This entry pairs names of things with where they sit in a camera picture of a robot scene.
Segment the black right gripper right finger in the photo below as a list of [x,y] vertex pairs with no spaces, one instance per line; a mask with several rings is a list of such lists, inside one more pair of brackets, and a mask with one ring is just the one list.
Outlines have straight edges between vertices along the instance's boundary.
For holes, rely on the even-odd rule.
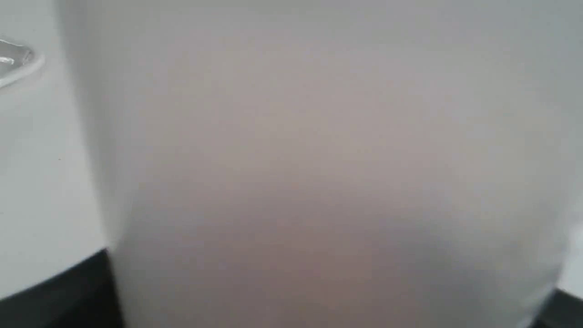
[[583,301],[561,289],[556,289],[531,328],[581,328]]

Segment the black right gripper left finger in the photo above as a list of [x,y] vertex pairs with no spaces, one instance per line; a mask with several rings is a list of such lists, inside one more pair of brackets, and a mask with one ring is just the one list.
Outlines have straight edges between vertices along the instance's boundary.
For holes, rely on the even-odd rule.
[[0,303],[2,328],[123,328],[108,251]]

